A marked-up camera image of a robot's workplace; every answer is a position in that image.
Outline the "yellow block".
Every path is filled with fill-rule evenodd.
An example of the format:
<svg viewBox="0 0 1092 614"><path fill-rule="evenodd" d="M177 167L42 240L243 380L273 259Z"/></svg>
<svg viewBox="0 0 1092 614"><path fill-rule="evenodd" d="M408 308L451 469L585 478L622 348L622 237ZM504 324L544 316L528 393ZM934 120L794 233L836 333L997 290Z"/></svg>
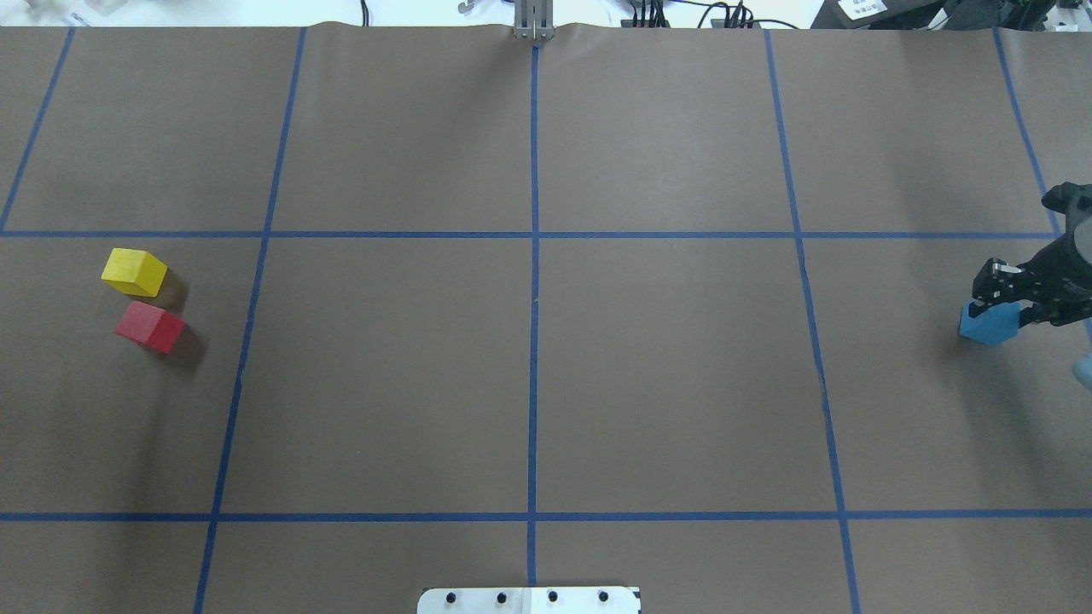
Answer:
<svg viewBox="0 0 1092 614"><path fill-rule="evenodd" d="M167 272L167 264L147 250L114 247L99 279L124 295L156 297Z"/></svg>

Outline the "red block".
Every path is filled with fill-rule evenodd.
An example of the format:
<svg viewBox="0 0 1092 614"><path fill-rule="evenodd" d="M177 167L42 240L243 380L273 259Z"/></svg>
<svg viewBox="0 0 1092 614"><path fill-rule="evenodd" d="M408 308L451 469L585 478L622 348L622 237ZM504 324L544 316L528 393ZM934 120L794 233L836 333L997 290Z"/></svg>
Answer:
<svg viewBox="0 0 1092 614"><path fill-rule="evenodd" d="M173 312L153 304L131 302L114 327L114 334L166 355L173 353L186 327L183 319Z"/></svg>

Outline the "grey metal clamp post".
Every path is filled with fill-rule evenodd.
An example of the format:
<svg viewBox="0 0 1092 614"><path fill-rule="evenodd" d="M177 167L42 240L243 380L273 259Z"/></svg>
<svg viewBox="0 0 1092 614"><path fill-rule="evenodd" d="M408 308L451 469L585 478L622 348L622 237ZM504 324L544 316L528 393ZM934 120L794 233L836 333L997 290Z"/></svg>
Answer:
<svg viewBox="0 0 1092 614"><path fill-rule="evenodd" d="M545 42L554 38L553 0L514 0L514 38L525 42Z"/></svg>

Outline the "blue block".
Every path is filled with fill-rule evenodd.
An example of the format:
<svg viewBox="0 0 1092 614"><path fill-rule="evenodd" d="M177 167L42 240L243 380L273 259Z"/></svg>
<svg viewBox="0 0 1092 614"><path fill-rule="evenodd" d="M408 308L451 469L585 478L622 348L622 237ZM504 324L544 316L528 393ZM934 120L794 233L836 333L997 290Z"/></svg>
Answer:
<svg viewBox="0 0 1092 614"><path fill-rule="evenodd" d="M1022 306L1019 303L995 304L987 310L982 310L975 317L972 311L978 307L974 302L968 303L961 310L959 334L964 339L978 342L980 345L1002 345L1014 339L1020 332Z"/></svg>

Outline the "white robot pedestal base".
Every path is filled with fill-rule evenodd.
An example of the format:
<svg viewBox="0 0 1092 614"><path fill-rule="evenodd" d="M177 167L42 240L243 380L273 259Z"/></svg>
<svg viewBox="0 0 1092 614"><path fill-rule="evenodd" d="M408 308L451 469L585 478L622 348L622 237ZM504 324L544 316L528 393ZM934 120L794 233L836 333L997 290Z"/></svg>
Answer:
<svg viewBox="0 0 1092 614"><path fill-rule="evenodd" d="M417 613L641 613L640 589L625 586L436 588Z"/></svg>

